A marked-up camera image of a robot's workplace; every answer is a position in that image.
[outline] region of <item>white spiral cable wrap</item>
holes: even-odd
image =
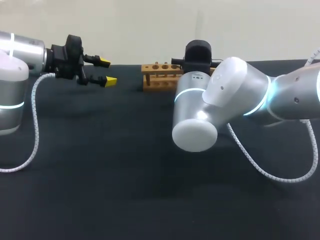
[[[36,111],[36,91],[37,91],[37,87],[39,85],[39,83],[46,78],[55,78],[56,75],[54,73],[47,73],[44,74],[42,76],[40,76],[34,83],[33,88],[32,88],[32,92],[31,92],[31,107],[32,107],[32,115],[33,115],[33,124],[34,124],[34,135],[35,135],[35,139],[34,139],[34,147],[33,147],[33,151],[30,155],[30,157],[28,158],[27,161],[25,161],[25,163],[23,163],[20,166],[17,166],[15,168],[10,168],[10,169],[2,169],[0,168],[0,173],[13,173],[13,172],[17,172],[21,169],[24,169],[26,166],[29,165],[29,163],[31,163],[31,161],[35,158],[37,151],[38,151],[38,146],[39,146],[39,127],[38,127],[38,118],[37,118],[37,111]]]
[[[318,48],[313,54],[312,56],[307,60],[307,62],[305,63],[304,66],[309,66],[314,59],[318,56],[318,54],[320,53],[320,48]],[[313,163],[312,166],[310,168],[310,170],[303,176],[298,177],[298,178],[292,178],[292,179],[288,179],[288,178],[281,178],[281,177],[277,177],[274,175],[271,175],[270,173],[264,171],[254,160],[253,158],[250,156],[250,154],[247,152],[247,150],[245,149],[245,147],[241,144],[241,142],[239,141],[238,137],[236,136],[234,130],[232,129],[230,123],[227,124],[227,128],[229,130],[229,132],[231,133],[233,139],[235,140],[236,144],[240,147],[241,151],[244,153],[244,155],[248,158],[249,162],[255,167],[255,169],[257,169],[261,174],[263,174],[264,176],[266,176],[268,179],[272,179],[274,181],[277,182],[281,182],[281,183],[290,183],[290,184],[294,184],[294,183],[299,183],[302,182],[304,180],[307,180],[308,178],[310,178],[316,171],[317,169],[317,165],[318,165],[318,146],[317,146],[317,141],[316,141],[316,137],[314,134],[314,131],[312,129],[310,120],[308,119],[302,119],[300,120],[301,123],[305,124],[309,136],[310,136],[310,140],[311,140],[311,144],[312,144],[312,150],[313,150]]]

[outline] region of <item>white wall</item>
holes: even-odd
[[[320,46],[316,0],[0,0],[0,31],[64,45],[113,64],[181,58],[197,38],[212,57],[305,59]]]

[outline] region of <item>robot end cap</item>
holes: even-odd
[[[172,130],[174,143],[187,152],[202,152],[217,141],[218,131],[210,122],[202,119],[187,119],[179,122]]]

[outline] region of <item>robotic arm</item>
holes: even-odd
[[[46,48],[41,40],[0,31],[0,135],[13,133],[20,125],[29,75],[52,73],[51,77],[87,85],[110,87],[117,79],[87,76],[84,62],[108,68],[110,62],[95,55],[84,55],[82,40],[69,35],[64,46]]]
[[[174,100],[174,143],[188,152],[205,151],[215,144],[219,128],[227,124],[241,150],[266,177],[287,183],[307,179],[318,163],[317,142],[309,122],[309,119],[320,118],[320,63],[310,65],[318,53],[306,66],[277,77],[267,76],[237,57],[220,63],[211,77],[208,70],[186,72],[178,80]],[[240,116],[262,126],[290,120],[306,123],[313,147],[311,170],[296,179],[283,179],[263,171],[228,124]]]

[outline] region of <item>black tablecloth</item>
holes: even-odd
[[[277,76],[304,61],[254,62]],[[172,141],[174,93],[142,92],[140,66],[87,67],[114,88],[47,79],[38,88],[38,153],[23,171],[0,174],[2,240],[316,239],[320,171],[280,184],[257,172],[226,128],[201,153]],[[0,137],[0,167],[23,163],[34,145],[30,80],[19,130]],[[312,164],[305,126],[231,123],[256,162],[295,178]],[[320,122],[312,121],[320,139]]]

